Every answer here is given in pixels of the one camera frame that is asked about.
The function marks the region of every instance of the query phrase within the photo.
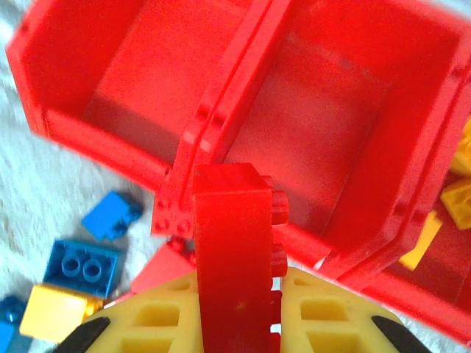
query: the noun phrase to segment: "white fluffy rug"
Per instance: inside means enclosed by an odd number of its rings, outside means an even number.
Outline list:
[[[469,0],[449,2],[471,15]],[[121,289],[126,290],[164,241],[149,236],[153,196],[29,132],[4,54],[4,46],[29,3],[0,0],[0,298],[8,293],[28,298],[33,284],[43,278],[55,238],[91,239],[80,225],[81,217],[112,188],[129,190],[146,208],[143,218],[119,242],[128,248],[121,283]],[[416,321],[404,317],[404,322],[432,352],[466,352]],[[51,346],[36,340],[30,352],[44,352]]]

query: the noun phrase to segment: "white carpet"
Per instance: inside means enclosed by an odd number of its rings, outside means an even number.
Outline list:
[[[471,15],[469,1],[450,1]],[[29,132],[4,46],[30,0],[0,0],[0,298],[16,293],[27,299],[41,282],[55,238],[91,236],[81,217],[110,189],[129,190],[145,205],[143,218],[118,242],[128,248],[121,289],[124,290],[162,238],[149,237],[153,196],[90,160]],[[406,325],[432,352],[466,349],[416,321]],[[50,343],[34,341],[30,352]]]

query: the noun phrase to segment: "blue toy brick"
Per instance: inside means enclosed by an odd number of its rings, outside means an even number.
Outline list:
[[[111,191],[83,219],[83,226],[98,240],[114,240],[142,216],[142,206],[125,193]]]
[[[0,302],[0,353],[27,353],[32,338],[18,331],[26,303],[15,296]]]
[[[56,240],[43,282],[107,299],[119,284],[125,257],[118,249]]]

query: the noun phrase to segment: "red toy container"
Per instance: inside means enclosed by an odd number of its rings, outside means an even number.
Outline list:
[[[440,324],[471,327],[469,261],[434,258],[459,268],[447,296],[381,272],[417,242],[471,107],[465,20],[415,0],[39,0],[7,55],[32,130],[154,190],[154,232],[191,236],[196,164],[252,163],[288,194],[291,256],[330,254],[324,274],[471,340]]]

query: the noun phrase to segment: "yellow toy brick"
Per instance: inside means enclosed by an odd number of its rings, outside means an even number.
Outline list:
[[[471,116],[463,130],[463,137],[453,157],[450,170],[454,173],[471,176]]]
[[[35,285],[20,325],[20,333],[40,340],[62,342],[84,319],[103,307],[103,300],[87,294]]]
[[[202,353],[196,272],[140,293],[86,320],[111,320],[87,353]]]
[[[297,268],[282,289],[281,353],[397,353],[372,320],[400,324],[388,310]]]
[[[440,196],[451,218],[460,230],[471,228],[471,179],[448,185]]]
[[[439,232],[442,224],[442,221],[436,217],[436,211],[429,212],[425,219],[424,227],[420,233],[417,245],[410,252],[403,255],[399,259],[399,262],[409,270],[415,270],[428,247],[432,244],[432,240],[435,238],[436,233]]]

